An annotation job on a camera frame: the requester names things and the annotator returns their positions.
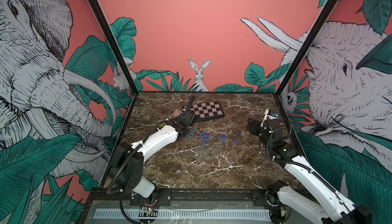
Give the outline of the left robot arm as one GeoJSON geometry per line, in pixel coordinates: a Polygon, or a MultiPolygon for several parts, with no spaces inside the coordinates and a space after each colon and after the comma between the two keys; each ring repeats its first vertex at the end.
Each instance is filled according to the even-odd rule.
{"type": "Polygon", "coordinates": [[[143,176],[144,163],[167,145],[187,136],[196,121],[196,115],[190,109],[194,100],[195,96],[192,96],[180,115],[154,125],[143,140],[117,146],[106,170],[111,178],[107,194],[134,193],[149,203],[157,201],[159,188],[143,176]]]}

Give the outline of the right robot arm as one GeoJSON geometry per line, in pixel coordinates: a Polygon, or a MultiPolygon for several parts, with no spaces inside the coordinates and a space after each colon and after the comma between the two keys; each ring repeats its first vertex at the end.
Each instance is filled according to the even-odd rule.
{"type": "Polygon", "coordinates": [[[286,206],[295,210],[313,224],[370,224],[372,213],[364,205],[356,205],[325,180],[298,153],[293,145],[285,142],[282,126],[276,114],[266,114],[262,121],[247,120],[247,131],[259,139],[267,158],[278,163],[294,176],[314,197],[310,200],[278,180],[269,185],[265,200],[271,207],[286,206]]]}

